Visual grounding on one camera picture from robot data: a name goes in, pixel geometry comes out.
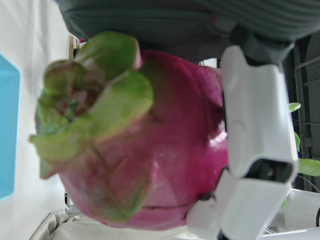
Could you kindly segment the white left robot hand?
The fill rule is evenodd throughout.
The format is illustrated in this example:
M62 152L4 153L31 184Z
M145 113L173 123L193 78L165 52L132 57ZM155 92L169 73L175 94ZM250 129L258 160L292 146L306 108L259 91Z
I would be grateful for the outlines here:
M298 156L281 62L320 29L317 0L60 0L68 30L136 36L191 61L219 56L229 164L187 215L194 240L317 240L318 226L264 234L291 190Z

